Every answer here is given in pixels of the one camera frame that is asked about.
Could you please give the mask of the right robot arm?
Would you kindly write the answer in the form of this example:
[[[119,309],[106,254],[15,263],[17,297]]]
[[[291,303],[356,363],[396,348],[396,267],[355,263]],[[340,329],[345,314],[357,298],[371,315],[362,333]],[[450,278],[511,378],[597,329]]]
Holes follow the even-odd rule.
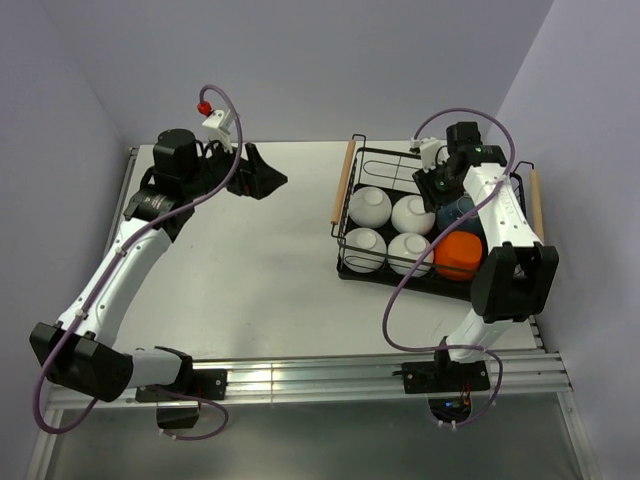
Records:
[[[544,309],[559,255],[536,235],[520,208],[509,178],[513,158],[497,145],[485,145],[475,122],[449,126],[446,149],[446,160],[413,174],[425,210],[436,212],[468,195],[487,246],[471,281],[471,310],[444,338],[448,356],[432,368],[435,383],[452,390],[466,379],[466,364],[479,361],[512,326]]]

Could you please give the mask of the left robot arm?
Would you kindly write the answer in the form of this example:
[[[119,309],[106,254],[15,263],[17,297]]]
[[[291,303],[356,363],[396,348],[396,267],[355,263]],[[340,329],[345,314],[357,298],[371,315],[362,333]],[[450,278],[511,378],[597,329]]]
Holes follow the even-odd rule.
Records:
[[[288,178],[269,166],[256,145],[199,142],[186,129],[162,132],[153,164],[123,212],[115,240],[75,303],[58,320],[30,335],[45,378],[111,402],[129,388],[159,385],[172,399],[195,386],[193,359],[168,347],[118,352],[113,345],[125,314],[148,273],[195,212],[196,199],[227,189],[261,200]]]

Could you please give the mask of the orange bowl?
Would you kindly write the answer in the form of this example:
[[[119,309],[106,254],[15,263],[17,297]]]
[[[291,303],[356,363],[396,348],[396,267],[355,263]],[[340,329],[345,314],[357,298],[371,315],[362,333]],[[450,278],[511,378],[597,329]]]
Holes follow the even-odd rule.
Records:
[[[472,233],[453,231],[435,248],[436,271],[453,281],[470,281],[483,255],[481,239]]]

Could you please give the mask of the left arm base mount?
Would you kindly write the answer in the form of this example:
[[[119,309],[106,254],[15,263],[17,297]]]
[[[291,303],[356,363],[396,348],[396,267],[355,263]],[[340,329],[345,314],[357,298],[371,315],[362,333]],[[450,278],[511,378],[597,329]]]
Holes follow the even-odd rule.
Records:
[[[137,403],[156,404],[156,424],[163,434],[183,441],[210,438],[221,433],[230,420],[228,410],[220,404],[225,399],[228,372],[225,369],[196,370],[185,385],[150,386],[136,389]],[[201,419],[205,408],[222,415],[220,425],[210,433],[186,435]]]

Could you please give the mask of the single white bowl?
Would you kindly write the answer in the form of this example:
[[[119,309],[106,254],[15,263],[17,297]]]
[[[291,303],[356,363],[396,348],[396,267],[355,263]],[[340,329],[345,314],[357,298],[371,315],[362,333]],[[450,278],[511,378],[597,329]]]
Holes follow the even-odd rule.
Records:
[[[343,261],[356,273],[373,273],[379,270],[387,254],[383,237],[370,228],[356,228],[345,236]]]

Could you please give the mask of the blue ceramic bowl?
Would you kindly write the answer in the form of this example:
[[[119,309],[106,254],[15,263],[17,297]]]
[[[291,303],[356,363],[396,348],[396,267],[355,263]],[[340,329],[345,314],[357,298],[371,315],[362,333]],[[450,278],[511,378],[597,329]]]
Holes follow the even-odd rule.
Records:
[[[473,200],[468,195],[463,195],[454,202],[441,207],[436,213],[436,225],[440,231],[446,230],[459,218],[474,208]],[[463,231],[475,235],[482,233],[482,225],[477,215],[471,216],[465,222],[456,227],[457,231]]]

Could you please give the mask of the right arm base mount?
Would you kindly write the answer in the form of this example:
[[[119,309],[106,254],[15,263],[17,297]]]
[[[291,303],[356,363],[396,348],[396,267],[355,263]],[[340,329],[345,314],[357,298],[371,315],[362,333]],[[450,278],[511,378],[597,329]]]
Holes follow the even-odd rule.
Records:
[[[436,361],[406,362],[395,375],[402,377],[406,394],[447,394],[428,400],[431,413],[444,422],[467,420],[472,412],[471,394],[489,391],[491,387],[482,361],[466,364],[446,361],[442,365]]]

